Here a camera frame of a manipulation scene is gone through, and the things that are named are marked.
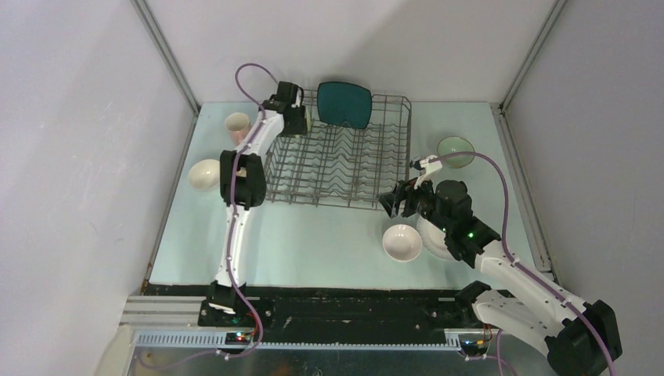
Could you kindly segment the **small white bowl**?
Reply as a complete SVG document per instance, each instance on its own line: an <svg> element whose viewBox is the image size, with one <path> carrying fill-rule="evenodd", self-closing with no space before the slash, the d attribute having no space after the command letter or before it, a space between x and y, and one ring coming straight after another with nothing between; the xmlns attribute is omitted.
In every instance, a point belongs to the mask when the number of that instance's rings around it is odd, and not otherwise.
<svg viewBox="0 0 664 376"><path fill-rule="evenodd" d="M386 229L381 245L384 252L398 262L413 261L423 248L420 234L412 226L405 224L397 224Z"/></svg>

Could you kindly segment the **teal square plate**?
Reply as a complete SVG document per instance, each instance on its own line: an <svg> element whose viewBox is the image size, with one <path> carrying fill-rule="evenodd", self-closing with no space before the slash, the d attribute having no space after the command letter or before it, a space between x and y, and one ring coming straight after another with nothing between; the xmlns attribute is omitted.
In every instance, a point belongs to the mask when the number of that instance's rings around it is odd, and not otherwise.
<svg viewBox="0 0 664 376"><path fill-rule="evenodd" d="M372 92L344 81L326 81L317 88L319 119L328 125L366 129L372 113Z"/></svg>

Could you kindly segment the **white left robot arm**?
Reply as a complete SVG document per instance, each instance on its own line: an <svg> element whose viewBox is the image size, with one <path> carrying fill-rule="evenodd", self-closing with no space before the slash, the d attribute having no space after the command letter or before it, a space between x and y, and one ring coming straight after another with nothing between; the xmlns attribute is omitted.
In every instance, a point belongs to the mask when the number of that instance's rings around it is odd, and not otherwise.
<svg viewBox="0 0 664 376"><path fill-rule="evenodd" d="M256 122L233 150L222 151L220 195L226 205L226 233L222 261L201 304L198 325L238 326L246 320L247 254L252 223L267 194L265 160L277 138L303 136L309 116L299 85L280 81L268 99L258 105Z"/></svg>

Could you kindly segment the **light green mug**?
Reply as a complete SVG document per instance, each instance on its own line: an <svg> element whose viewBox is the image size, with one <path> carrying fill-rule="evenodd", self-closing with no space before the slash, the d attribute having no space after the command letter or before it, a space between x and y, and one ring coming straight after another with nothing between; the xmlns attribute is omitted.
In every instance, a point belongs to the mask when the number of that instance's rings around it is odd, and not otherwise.
<svg viewBox="0 0 664 376"><path fill-rule="evenodd" d="M305 124L306 124L307 132L311 132L311 131L312 131L312 112L311 112L311 107L306 107L306 108L305 108Z"/></svg>

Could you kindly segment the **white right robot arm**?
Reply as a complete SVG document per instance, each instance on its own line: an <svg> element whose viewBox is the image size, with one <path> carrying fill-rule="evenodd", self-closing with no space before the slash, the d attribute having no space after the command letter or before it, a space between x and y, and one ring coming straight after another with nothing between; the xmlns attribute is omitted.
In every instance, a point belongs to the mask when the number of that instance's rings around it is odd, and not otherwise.
<svg viewBox="0 0 664 376"><path fill-rule="evenodd" d="M464 183L400 181L377 199L391 217L419 215L432 224L454 259L498 280L511 294L506 298L480 281L467 285L456 296L460 324L483 322L507 331L542 353L558 375L615 373L623 353L615 311L601 300L586 302L522 263L474 215Z"/></svg>

